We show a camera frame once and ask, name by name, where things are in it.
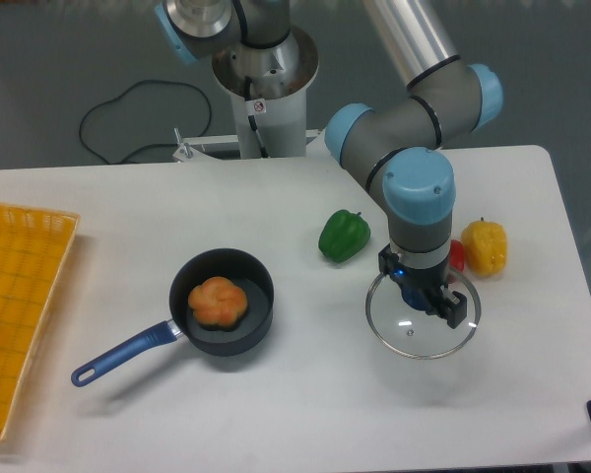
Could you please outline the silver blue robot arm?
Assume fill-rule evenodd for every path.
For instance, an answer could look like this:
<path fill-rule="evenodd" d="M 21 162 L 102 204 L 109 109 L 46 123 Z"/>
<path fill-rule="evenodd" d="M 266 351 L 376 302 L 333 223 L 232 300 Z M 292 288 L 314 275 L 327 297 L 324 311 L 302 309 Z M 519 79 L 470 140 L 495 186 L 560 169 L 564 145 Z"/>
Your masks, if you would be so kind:
<path fill-rule="evenodd" d="M 325 127 L 325 145 L 387 216 L 381 273 L 409 305 L 456 328 L 467 301 L 446 283 L 455 183 L 439 150 L 498 116 L 502 86 L 487 66 L 463 62 L 427 1 L 364 7 L 408 97 L 384 112 L 361 103 L 342 107 Z M 243 158 L 304 153 L 306 90 L 318 54 L 293 25 L 288 2 L 163 1 L 155 13 L 183 62 L 211 59 L 230 94 Z"/>

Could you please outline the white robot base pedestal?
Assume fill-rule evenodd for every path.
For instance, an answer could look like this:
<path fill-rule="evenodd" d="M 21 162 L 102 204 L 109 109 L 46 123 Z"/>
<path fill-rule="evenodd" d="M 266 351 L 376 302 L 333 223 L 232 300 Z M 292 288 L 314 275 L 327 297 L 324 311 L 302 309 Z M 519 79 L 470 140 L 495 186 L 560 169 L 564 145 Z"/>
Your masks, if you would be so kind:
<path fill-rule="evenodd" d="M 305 154 L 306 91 L 318 64 L 315 43 L 296 26 L 274 47 L 238 43 L 213 56 L 216 80 L 230 95 L 243 159 Z"/>

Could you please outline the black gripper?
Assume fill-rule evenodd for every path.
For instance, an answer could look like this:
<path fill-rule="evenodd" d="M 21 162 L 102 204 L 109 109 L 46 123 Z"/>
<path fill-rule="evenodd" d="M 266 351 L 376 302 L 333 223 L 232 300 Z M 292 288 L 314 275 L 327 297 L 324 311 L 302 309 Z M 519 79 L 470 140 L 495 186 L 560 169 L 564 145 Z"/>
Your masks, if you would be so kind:
<path fill-rule="evenodd" d="M 395 251 L 391 244 L 378 253 L 379 272 L 401 290 L 403 301 L 428 315 L 438 315 L 451 329 L 467 316 L 467 297 L 450 291 L 446 282 L 449 251 L 431 253 Z"/>

